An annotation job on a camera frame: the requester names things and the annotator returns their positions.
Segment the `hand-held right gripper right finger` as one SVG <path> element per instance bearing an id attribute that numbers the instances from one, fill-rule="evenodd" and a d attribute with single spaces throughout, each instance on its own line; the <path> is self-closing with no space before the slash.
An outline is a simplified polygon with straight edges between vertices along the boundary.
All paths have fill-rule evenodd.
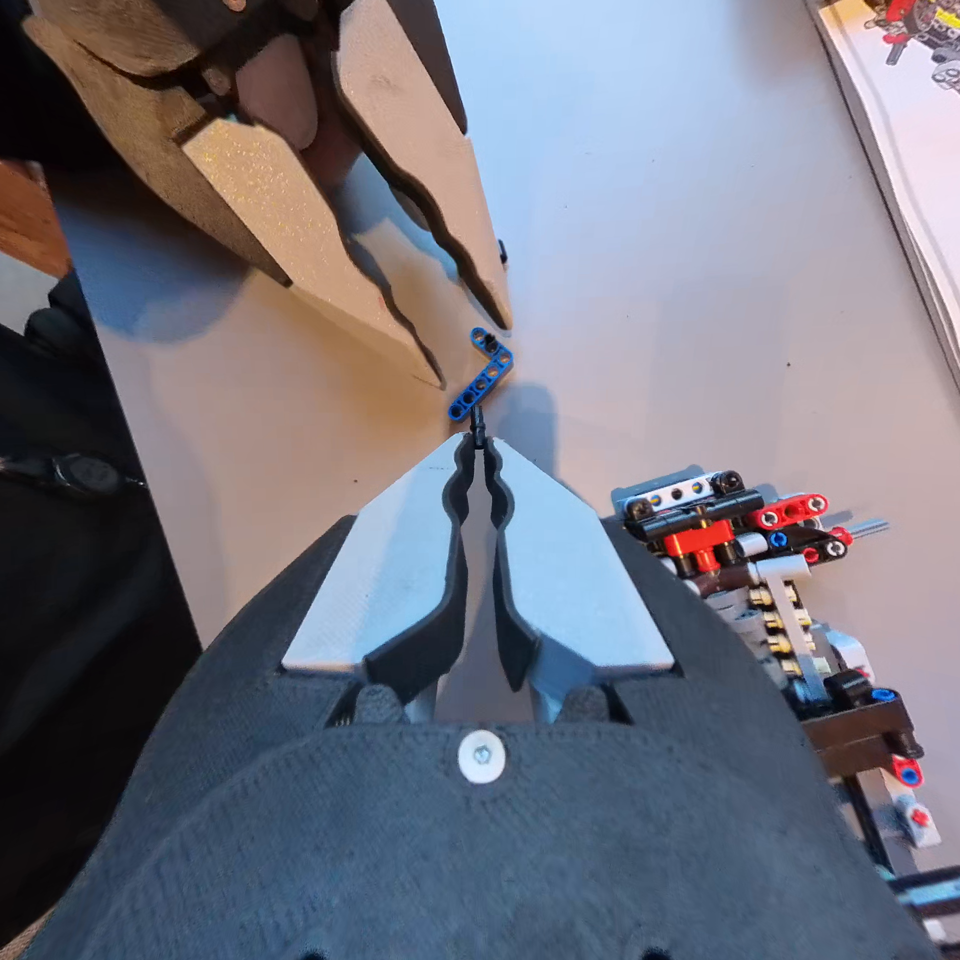
<path id="1" fill-rule="evenodd" d="M 567 694 L 670 671 L 675 658 L 596 511 L 488 438 L 497 649 L 513 691 Z"/>

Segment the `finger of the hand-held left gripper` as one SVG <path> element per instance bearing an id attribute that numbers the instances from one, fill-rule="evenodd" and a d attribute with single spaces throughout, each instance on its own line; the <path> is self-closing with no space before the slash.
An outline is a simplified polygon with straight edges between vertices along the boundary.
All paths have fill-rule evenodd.
<path id="1" fill-rule="evenodd" d="M 378 172 L 418 209 L 488 317 L 511 330 L 507 275 L 473 143 L 390 2 L 342 9 L 333 84 Z"/>
<path id="2" fill-rule="evenodd" d="M 267 126 L 212 120 L 183 152 L 286 274 L 295 296 L 406 376 L 443 387 L 414 333 L 350 256 L 330 203 L 285 139 Z"/>

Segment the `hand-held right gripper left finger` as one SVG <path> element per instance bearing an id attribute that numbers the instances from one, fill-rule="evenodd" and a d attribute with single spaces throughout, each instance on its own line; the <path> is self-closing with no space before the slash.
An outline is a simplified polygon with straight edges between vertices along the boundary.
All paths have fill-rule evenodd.
<path id="1" fill-rule="evenodd" d="M 354 518 L 281 666 L 391 689 L 411 703 L 458 660 L 468 570 L 462 525 L 474 437 L 457 434 Z"/>

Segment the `brick car chassis model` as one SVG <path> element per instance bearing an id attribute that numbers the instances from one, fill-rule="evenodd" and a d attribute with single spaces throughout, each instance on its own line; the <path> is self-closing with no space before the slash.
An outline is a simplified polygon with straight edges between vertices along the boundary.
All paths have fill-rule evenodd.
<path id="1" fill-rule="evenodd" d="M 610 492 L 624 531 L 734 630 L 813 747 L 855 838 L 942 958 L 958 958 L 958 865 L 923 870 L 941 843 L 918 795 L 926 752 L 902 694 L 878 681 L 864 645 L 813 616 L 801 582 L 883 534 L 819 491 L 777 493 L 697 464 Z"/>

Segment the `blue angled beam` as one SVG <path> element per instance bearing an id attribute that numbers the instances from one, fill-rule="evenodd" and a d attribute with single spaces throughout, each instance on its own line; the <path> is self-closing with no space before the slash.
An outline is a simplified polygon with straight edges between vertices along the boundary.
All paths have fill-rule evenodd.
<path id="1" fill-rule="evenodd" d="M 474 404 L 481 404 L 514 367 L 513 352 L 500 340 L 498 340 L 500 348 L 497 354 L 488 355 L 484 352 L 483 339 L 488 333 L 493 334 L 498 340 L 494 333 L 480 326 L 470 331 L 471 345 L 481 354 L 484 363 L 480 372 L 460 391 L 448 407 L 448 418 L 454 424 L 462 423 L 471 414 Z"/>

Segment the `building instruction booklet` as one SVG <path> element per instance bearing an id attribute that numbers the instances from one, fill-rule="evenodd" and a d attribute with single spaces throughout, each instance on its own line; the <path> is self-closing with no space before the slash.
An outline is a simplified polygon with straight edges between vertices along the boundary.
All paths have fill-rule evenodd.
<path id="1" fill-rule="evenodd" d="M 959 379 L 959 3 L 805 3 Z"/>

